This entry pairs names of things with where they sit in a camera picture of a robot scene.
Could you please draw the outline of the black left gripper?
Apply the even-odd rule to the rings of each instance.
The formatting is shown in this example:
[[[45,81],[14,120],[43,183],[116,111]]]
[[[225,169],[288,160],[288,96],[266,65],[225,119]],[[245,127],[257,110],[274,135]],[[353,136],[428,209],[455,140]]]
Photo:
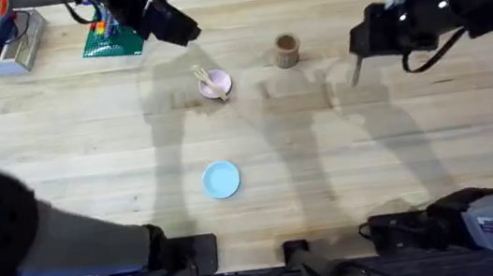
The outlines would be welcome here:
[[[201,34],[196,21],[186,18],[166,0],[137,0],[133,7],[138,15],[137,34],[144,40],[153,35],[161,41],[187,47]]]

